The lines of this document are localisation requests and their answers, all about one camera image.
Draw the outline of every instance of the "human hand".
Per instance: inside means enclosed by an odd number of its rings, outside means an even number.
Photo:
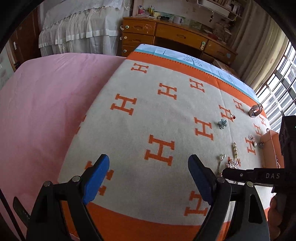
[[[281,230],[278,226],[281,224],[283,217],[277,211],[276,205],[277,205],[277,201],[274,196],[270,201],[270,208],[267,213],[267,219],[268,219],[267,224],[269,228],[270,240],[276,239],[281,233]]]

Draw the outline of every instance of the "blue gripper pad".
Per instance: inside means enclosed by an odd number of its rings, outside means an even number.
[[[85,205],[94,200],[96,194],[98,193],[98,189],[100,188],[106,173],[109,170],[109,157],[107,155],[101,155],[100,158],[103,158],[103,160],[101,160],[99,165],[94,164],[93,167],[96,169],[91,175],[89,181],[85,184],[84,196],[82,198],[82,201]]]
[[[214,173],[202,164],[197,155],[191,155],[188,158],[188,169],[202,199],[212,205],[214,203],[213,193],[216,188]]]

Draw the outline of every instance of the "pink bedsheet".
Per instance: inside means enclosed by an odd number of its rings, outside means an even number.
[[[0,187],[11,209],[17,196],[31,213],[43,182],[57,183],[80,122],[124,59],[51,55],[25,62],[8,80],[0,91]],[[15,232],[1,202],[0,212]]]

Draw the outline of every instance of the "wooden door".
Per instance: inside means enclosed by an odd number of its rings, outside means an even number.
[[[38,11],[36,8],[17,27],[9,39],[16,68],[27,60],[41,57],[38,48],[39,34]]]

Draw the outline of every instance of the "metal screw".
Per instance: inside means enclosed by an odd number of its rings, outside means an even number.
[[[73,182],[79,182],[79,180],[80,180],[80,177],[79,176],[74,176],[73,178],[72,178],[72,181]]]
[[[254,187],[254,184],[252,182],[247,182],[247,186],[252,188],[252,187]]]
[[[50,186],[50,184],[51,184],[50,181],[45,181],[45,182],[43,183],[43,186],[48,187],[48,186]]]
[[[219,183],[224,183],[225,182],[225,179],[223,177],[217,177],[217,181]]]

